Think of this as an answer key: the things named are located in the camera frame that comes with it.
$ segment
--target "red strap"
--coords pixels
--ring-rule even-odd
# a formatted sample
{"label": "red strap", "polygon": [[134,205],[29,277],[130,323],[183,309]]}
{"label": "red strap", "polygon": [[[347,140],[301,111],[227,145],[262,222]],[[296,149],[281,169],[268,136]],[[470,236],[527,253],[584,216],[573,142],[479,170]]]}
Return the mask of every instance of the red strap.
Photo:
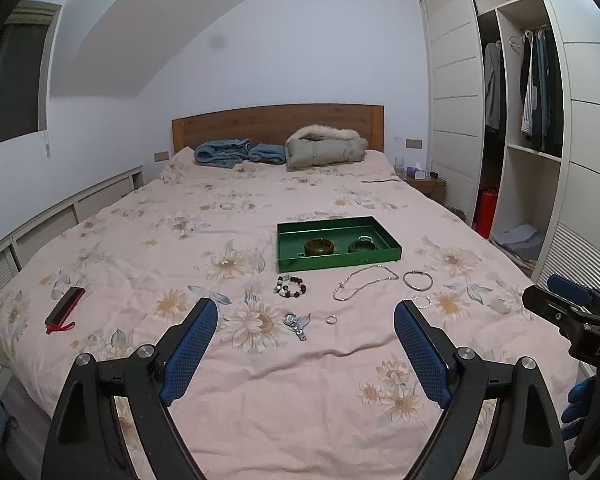
{"label": "red strap", "polygon": [[47,325],[46,333],[51,334],[52,332],[66,332],[67,330],[71,330],[74,326],[75,323],[73,321],[65,326]]}

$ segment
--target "pink floral bedspread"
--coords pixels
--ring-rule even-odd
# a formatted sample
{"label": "pink floral bedspread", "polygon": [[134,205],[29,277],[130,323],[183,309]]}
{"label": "pink floral bedspread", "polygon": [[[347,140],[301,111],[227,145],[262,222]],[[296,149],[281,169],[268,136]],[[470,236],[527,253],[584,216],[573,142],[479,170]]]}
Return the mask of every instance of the pink floral bedspread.
{"label": "pink floral bedspread", "polygon": [[[558,331],[523,309],[530,281],[442,206],[395,180],[378,152],[287,173],[251,163],[202,168],[182,150],[161,178],[51,241],[6,287],[1,361],[52,415],[79,353],[128,356],[208,296],[218,305],[217,333],[170,408],[208,478],[403,478],[441,413],[394,332],[395,305],[416,292],[385,281],[334,301],[355,268],[299,273],[307,287],[300,298],[273,292],[276,224],[369,215],[403,247],[389,268],[434,277],[423,310],[431,324],[483,358],[532,356],[558,409],[565,405],[577,363]],[[387,275],[361,272],[343,294]],[[74,329],[46,335],[45,317],[72,285],[87,290],[71,314]],[[307,341],[282,323],[287,312],[311,313]],[[336,325],[325,323],[329,315]],[[128,404],[118,408],[138,475],[152,478]],[[471,478],[493,409],[484,403],[458,479]]]}

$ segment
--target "light switch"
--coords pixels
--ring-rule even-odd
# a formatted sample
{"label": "light switch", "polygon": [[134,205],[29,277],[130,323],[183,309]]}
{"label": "light switch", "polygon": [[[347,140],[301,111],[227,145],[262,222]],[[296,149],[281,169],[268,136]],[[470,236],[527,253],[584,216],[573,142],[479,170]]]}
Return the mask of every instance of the light switch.
{"label": "light switch", "polygon": [[422,140],[421,139],[407,139],[404,143],[407,148],[412,148],[414,150],[422,149]]}

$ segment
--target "blue glove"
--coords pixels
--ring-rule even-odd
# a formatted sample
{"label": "blue glove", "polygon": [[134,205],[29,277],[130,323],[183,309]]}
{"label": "blue glove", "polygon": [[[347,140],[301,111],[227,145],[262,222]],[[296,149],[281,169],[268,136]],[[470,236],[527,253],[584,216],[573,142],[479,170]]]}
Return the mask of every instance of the blue glove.
{"label": "blue glove", "polygon": [[565,442],[576,438],[582,432],[595,389],[596,377],[593,376],[576,384],[569,392],[567,396],[569,407],[562,412],[560,419],[563,424],[566,424],[562,428],[562,439]]}

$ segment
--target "wardrobe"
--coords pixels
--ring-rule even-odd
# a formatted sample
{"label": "wardrobe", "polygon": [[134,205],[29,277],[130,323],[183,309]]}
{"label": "wardrobe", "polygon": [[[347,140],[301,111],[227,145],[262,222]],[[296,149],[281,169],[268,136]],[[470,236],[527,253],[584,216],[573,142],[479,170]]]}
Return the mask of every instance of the wardrobe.
{"label": "wardrobe", "polygon": [[[445,205],[471,225],[478,191],[499,186],[491,234],[531,224],[546,233],[531,279],[561,274],[600,288],[600,10],[592,0],[421,0],[430,76],[428,165]],[[550,28],[562,86],[562,149],[522,133],[523,38]],[[506,126],[487,164],[484,47],[502,48]]]}

